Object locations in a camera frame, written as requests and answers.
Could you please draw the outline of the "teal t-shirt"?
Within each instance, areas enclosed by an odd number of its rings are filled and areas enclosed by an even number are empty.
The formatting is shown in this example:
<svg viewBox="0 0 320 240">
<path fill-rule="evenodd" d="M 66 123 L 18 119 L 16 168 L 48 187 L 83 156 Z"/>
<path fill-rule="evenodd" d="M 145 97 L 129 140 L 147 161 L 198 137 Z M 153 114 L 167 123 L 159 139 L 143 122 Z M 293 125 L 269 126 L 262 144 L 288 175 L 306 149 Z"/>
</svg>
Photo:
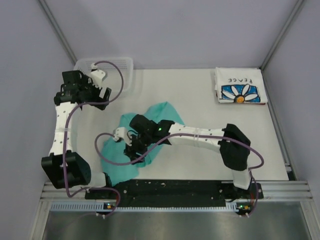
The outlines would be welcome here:
<svg viewBox="0 0 320 240">
<path fill-rule="evenodd" d="M 147 119 L 152 120 L 156 123 L 161 120 L 170 120 L 182 125 L 184 124 L 176 109 L 167 101 L 150 106 L 143 115 Z M 101 149 L 100 153 L 104 158 L 111 162 L 128 163 L 131 160 L 124 154 L 125 146 L 125 142 L 122 141 L 116 143 L 112 138 L 109 138 L 103 143 L 103 148 Z M 134 165 L 129 164 L 118 166 L 110 164 L 102 159 L 102 170 L 103 172 L 108 174 L 111 184 L 115 186 L 118 183 L 138 177 L 140 169 L 144 169 L 148 165 L 152 164 L 162 148 L 163 145 L 158 145 L 144 158 L 145 162 L 136 163 Z"/>
</svg>

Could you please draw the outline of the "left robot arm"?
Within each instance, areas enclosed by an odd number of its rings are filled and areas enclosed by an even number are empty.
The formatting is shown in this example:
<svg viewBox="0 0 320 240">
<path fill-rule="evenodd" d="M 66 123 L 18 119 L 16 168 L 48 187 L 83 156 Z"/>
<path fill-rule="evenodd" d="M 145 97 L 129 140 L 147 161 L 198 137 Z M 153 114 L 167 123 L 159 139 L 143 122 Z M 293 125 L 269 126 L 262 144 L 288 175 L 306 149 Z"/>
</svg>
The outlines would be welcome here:
<svg viewBox="0 0 320 240">
<path fill-rule="evenodd" d="M 41 159 L 41 167 L 56 189 L 82 186 L 96 188 L 102 198 L 109 198 L 114 187 L 108 176 L 91 160 L 77 152 L 78 121 L 82 103 L 91 103 L 99 110 L 108 105 L 110 88 L 103 88 L 106 72 L 95 69 L 84 74 L 79 70 L 62 73 L 63 84 L 54 97 L 56 124 L 48 156 Z"/>
</svg>

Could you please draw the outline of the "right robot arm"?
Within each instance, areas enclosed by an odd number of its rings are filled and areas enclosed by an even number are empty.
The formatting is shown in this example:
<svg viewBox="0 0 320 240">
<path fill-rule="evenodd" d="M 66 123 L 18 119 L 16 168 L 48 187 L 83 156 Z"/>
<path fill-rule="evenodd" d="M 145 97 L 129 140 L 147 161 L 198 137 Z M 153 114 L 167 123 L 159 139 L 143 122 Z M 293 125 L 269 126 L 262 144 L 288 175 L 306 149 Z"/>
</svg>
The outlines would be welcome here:
<svg viewBox="0 0 320 240">
<path fill-rule="evenodd" d="M 133 164 L 143 163 L 148 148 L 156 145 L 186 145 L 212 150 L 221 155 L 223 164 L 232 171 L 233 192 L 245 198 L 252 191 L 248 170 L 251 141 L 234 124 L 221 129 L 195 128 L 172 120 L 158 123 L 137 114 L 129 123 L 135 134 L 125 144 L 124 154 Z"/>
</svg>

